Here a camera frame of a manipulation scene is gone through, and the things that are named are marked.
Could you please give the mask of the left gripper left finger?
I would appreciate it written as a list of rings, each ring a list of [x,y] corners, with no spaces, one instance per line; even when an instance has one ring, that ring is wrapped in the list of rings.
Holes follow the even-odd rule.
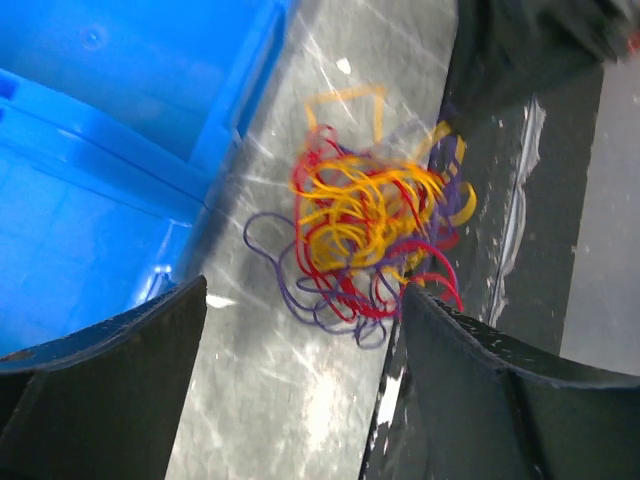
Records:
[[[162,479],[206,318],[198,276],[1,359],[4,479]]]

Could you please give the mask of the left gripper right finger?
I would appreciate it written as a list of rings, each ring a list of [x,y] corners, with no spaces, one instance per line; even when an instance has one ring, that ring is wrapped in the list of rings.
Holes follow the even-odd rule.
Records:
[[[402,327],[438,479],[635,479],[639,380],[540,350],[424,288]]]

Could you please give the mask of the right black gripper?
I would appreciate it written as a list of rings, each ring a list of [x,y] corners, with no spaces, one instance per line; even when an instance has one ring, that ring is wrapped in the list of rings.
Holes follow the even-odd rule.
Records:
[[[460,1],[442,118],[485,117],[639,50],[636,1]]]

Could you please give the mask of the blue three-compartment plastic bin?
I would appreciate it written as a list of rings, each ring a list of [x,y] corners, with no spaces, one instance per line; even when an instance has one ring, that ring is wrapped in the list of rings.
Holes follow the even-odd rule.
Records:
[[[1,351],[182,281],[294,1],[1,5]]]

